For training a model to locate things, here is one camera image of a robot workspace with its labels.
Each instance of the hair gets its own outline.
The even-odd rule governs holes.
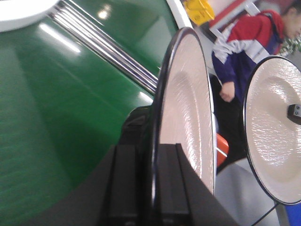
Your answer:
[[[286,10],[282,13],[282,15],[287,14],[288,10],[290,8],[295,8],[297,10],[297,13],[301,13],[301,0],[295,0],[289,7],[286,8]]]

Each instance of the orange object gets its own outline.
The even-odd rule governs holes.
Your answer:
[[[218,133],[216,134],[217,139],[217,167],[219,167],[227,158],[229,152],[228,142]]]

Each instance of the yellow object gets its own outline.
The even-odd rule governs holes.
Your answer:
[[[213,9],[206,0],[186,0],[183,4],[190,20],[198,26],[214,19]]]

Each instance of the jacket sleeve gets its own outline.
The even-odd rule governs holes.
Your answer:
[[[259,16],[243,16],[236,23],[225,28],[217,38],[213,46],[212,63],[222,83],[235,80],[236,74],[231,56],[248,50],[254,42],[258,42],[257,38],[262,36],[264,30],[262,18]]]

